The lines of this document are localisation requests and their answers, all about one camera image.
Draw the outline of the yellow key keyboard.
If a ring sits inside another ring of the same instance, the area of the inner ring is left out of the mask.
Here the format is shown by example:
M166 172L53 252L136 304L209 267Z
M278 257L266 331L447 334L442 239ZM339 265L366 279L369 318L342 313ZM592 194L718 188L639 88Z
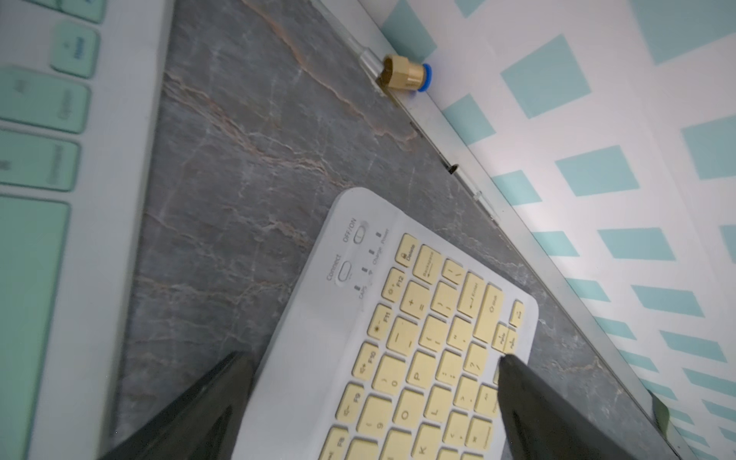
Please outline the yellow key keyboard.
M498 459L498 364L538 302L365 188L327 216L256 374L237 459Z

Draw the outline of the green key keyboard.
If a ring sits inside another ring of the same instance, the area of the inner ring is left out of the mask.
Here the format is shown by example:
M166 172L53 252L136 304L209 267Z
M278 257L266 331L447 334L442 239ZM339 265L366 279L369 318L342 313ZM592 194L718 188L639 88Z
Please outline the green key keyboard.
M108 447L174 3L1 5L1 455Z

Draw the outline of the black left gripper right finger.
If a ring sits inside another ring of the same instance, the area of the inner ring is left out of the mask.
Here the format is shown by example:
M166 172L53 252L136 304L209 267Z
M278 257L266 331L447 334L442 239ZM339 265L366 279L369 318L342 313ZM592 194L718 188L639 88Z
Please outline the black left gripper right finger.
M515 459L631 459L517 356L498 364L498 402Z

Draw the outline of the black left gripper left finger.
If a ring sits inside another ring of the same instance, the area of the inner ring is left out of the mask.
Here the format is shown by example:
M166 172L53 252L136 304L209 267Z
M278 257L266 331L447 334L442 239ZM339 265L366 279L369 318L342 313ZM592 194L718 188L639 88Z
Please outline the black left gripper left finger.
M232 352L105 459L229 459L254 379L253 361Z

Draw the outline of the brass pneumatic fitting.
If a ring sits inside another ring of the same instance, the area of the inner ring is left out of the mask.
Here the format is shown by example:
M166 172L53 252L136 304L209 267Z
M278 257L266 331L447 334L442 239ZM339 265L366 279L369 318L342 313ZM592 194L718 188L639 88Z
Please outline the brass pneumatic fitting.
M382 89L426 92L432 83L432 69L428 64L415 63L407 57L387 55L377 83Z

